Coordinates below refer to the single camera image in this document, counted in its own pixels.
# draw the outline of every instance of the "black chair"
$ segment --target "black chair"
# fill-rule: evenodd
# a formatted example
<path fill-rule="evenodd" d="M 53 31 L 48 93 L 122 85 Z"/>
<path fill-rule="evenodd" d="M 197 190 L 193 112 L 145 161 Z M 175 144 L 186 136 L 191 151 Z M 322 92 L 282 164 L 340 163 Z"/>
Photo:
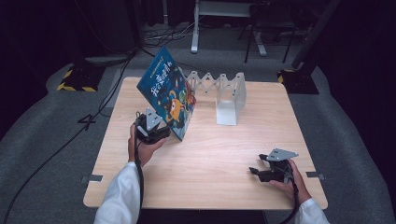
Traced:
<path fill-rule="evenodd" d="M 265 32 L 272 31 L 277 32 L 274 37 L 274 41 L 280 41 L 280 35 L 284 32 L 291 32 L 289 43 L 285 56 L 283 57 L 282 63 L 286 61 L 288 56 L 291 41 L 294 38 L 294 33 L 296 30 L 296 25 L 290 15 L 290 6 L 287 1 L 284 0 L 271 0 L 262 1 L 258 0 L 255 5 L 249 7 L 250 19 L 249 24 L 245 26 L 241 35 L 246 31 L 247 27 L 250 26 L 250 32 L 247 42 L 247 54 L 245 57 L 245 63 L 248 61 L 248 53 L 250 50 L 251 38 L 253 37 L 253 32 Z"/>

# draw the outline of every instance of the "gray carpet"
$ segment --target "gray carpet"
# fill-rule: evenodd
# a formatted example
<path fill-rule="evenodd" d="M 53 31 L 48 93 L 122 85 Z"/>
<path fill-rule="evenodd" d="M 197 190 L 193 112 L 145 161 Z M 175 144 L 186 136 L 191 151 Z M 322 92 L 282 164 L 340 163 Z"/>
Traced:
<path fill-rule="evenodd" d="M 261 57 L 251 48 L 244 63 L 247 39 L 237 40 L 240 29 L 206 29 L 200 33 L 197 54 L 190 53 L 191 36 L 175 40 L 167 47 L 186 71 L 192 65 L 214 77 L 233 77 L 244 72 L 246 81 L 276 82 L 276 72 L 290 68 L 301 47 L 297 39 L 286 63 L 285 47 L 268 48 Z M 147 49 L 156 53 L 159 49 Z M 124 76 L 139 76 L 152 57 L 139 51 L 128 64 Z M 60 68 L 47 82 L 49 94 L 27 110 L 0 143 L 0 219 L 22 183 L 50 155 L 83 127 L 78 120 L 98 111 L 99 104 L 118 77 L 120 65 L 108 67 L 98 92 L 56 91 L 70 64 Z M 312 74 L 319 95 L 291 94 L 290 100 L 300 123 L 317 171 L 324 174 L 322 186 L 329 201 L 324 211 L 331 223 L 395 223 L 389 193 L 359 133 L 330 95 L 326 77 L 317 68 Z M 114 101 L 103 114 L 111 115 Z M 82 200 L 89 175 L 100 149 L 109 118 L 98 116 L 88 131 L 49 161 L 27 184 L 14 203 L 8 223 L 92 223 L 95 208 Z M 290 211 L 265 211 L 269 223 L 278 223 Z"/>

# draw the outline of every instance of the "blue book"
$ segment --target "blue book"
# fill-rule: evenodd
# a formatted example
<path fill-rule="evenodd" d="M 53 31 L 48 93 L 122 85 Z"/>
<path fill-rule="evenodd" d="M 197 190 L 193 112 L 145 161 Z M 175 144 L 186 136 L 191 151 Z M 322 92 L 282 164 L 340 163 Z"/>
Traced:
<path fill-rule="evenodd" d="M 177 67 L 166 46 L 155 56 L 137 88 L 157 114 L 171 126 L 178 139 L 183 140 L 196 100 L 189 82 Z"/>

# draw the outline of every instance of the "white long-sleeved shirt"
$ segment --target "white long-sleeved shirt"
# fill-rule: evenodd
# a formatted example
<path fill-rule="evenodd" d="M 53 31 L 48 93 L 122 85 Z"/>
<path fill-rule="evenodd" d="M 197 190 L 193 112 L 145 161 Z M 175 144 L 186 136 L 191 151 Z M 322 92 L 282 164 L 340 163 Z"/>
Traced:
<path fill-rule="evenodd" d="M 94 223 L 136 223 L 140 208 L 139 176 L 134 162 L 125 167 L 111 181 Z M 300 205 L 295 224 L 329 223 L 314 199 Z"/>

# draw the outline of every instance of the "book cover illustration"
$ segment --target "book cover illustration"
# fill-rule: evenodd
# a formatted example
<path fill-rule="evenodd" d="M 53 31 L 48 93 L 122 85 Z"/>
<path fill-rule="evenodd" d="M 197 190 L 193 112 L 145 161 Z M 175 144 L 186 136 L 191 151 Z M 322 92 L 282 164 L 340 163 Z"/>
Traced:
<path fill-rule="evenodd" d="M 178 139 L 183 140 L 196 100 L 189 82 L 165 46 L 155 56 L 137 88 Z"/>

